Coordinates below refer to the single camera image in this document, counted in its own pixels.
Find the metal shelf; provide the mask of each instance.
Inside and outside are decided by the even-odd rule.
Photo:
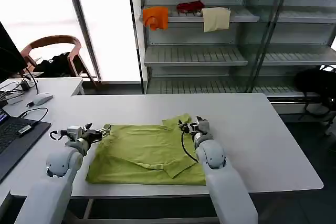
[[[152,78],[147,94],[238,93],[230,77]]]
[[[145,66],[244,66],[247,60],[235,46],[149,46]]]
[[[170,10],[168,22],[203,22],[203,17],[199,13],[179,13],[176,6],[167,6]],[[224,6],[231,9],[230,22],[258,22],[259,16],[253,15],[248,9],[242,6]]]
[[[245,47],[243,55],[254,59],[257,47]],[[336,65],[336,52],[328,46],[270,45],[263,66]]]
[[[261,20],[267,21],[269,10],[256,11]],[[278,19],[279,23],[320,23],[336,24],[336,8],[333,7],[306,7],[284,6]]]
[[[304,97],[293,83],[293,77],[260,76],[258,77],[253,93],[264,93],[269,98]],[[317,97],[315,93],[308,93],[308,97]]]

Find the laptop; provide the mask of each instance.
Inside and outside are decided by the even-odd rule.
[[[20,136],[18,131],[34,122],[12,117],[0,109],[0,181],[51,126],[50,123],[39,122],[29,132]]]

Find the floor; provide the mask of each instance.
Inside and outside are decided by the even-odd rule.
[[[85,89],[86,94],[96,94]],[[139,85],[129,85],[123,89],[111,86],[100,90],[99,94],[141,94]],[[260,223],[269,224],[329,224],[335,223],[336,213],[336,150],[331,149],[336,138],[324,135],[324,126],[320,123],[287,123],[307,158],[321,177],[324,188],[316,191],[304,191],[290,195],[277,210]],[[252,195],[258,212],[270,204],[278,195]],[[13,200],[2,223],[14,223],[15,217],[24,199]],[[69,209],[79,218],[83,215],[86,201],[72,200]],[[90,218],[183,218],[215,216],[209,197],[169,198],[169,199],[116,199],[95,200]]]
[[[294,196],[267,223],[335,223],[336,152],[330,149],[335,139],[325,137],[324,127],[319,123],[292,123],[286,126],[319,174],[324,188]]]

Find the laptop keyboard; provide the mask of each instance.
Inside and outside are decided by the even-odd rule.
[[[3,152],[12,141],[18,138],[18,130],[26,125],[27,123],[11,123],[0,129],[0,153]]]

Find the wooden chair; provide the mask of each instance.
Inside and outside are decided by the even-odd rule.
[[[97,87],[96,82],[92,78],[92,75],[88,71],[88,68],[84,64],[82,58],[79,55],[79,50],[81,48],[81,44],[79,40],[73,36],[68,35],[55,35],[55,36],[49,36],[42,39],[35,40],[34,42],[30,43],[28,46],[26,46],[22,51],[21,55],[25,59],[25,61],[28,63],[28,66],[36,67],[36,62],[30,57],[29,53],[34,48],[39,47],[45,47],[53,44],[58,43],[69,43],[74,44],[75,47],[68,55],[68,63],[69,68],[72,72],[72,75],[74,77],[80,77],[82,73],[85,73],[87,75],[87,78],[90,79],[90,81],[94,84],[94,87]]]

